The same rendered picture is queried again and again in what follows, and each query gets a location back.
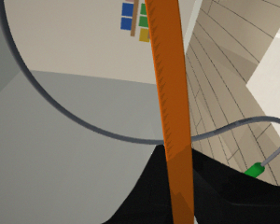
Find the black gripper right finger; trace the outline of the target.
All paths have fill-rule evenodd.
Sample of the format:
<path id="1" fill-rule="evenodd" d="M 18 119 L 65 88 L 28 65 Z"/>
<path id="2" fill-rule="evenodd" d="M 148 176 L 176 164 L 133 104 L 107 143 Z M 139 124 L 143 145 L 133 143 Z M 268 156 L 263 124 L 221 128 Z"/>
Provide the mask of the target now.
<path id="1" fill-rule="evenodd" d="M 197 224 L 280 224 L 280 187 L 192 149 Z"/>

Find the grey loop with orange handle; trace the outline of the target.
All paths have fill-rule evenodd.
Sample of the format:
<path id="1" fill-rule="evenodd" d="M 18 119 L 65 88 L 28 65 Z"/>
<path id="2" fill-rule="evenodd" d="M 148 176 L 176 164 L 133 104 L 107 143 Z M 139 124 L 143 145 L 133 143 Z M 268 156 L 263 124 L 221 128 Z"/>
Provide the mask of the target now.
<path id="1" fill-rule="evenodd" d="M 145 0 L 174 224 L 193 224 L 192 145 L 188 79 L 177 0 Z"/>

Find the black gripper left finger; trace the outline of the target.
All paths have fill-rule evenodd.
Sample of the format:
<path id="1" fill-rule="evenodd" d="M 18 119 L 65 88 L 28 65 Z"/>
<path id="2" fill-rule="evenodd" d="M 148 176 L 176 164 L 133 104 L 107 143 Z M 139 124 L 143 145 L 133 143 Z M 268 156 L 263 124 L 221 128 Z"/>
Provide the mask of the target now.
<path id="1" fill-rule="evenodd" d="M 174 224 L 164 145 L 156 146 L 126 201 L 103 224 Z"/>

